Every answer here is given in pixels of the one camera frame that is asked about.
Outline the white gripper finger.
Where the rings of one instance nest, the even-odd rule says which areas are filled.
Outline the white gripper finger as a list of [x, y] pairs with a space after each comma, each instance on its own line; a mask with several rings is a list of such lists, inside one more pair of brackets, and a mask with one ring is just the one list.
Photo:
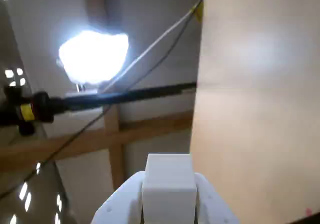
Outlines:
[[198, 224], [240, 223], [204, 175], [195, 173], [195, 182], [197, 187], [196, 220]]
[[92, 224], [140, 224], [142, 221], [142, 185], [144, 171], [128, 178], [97, 209]]

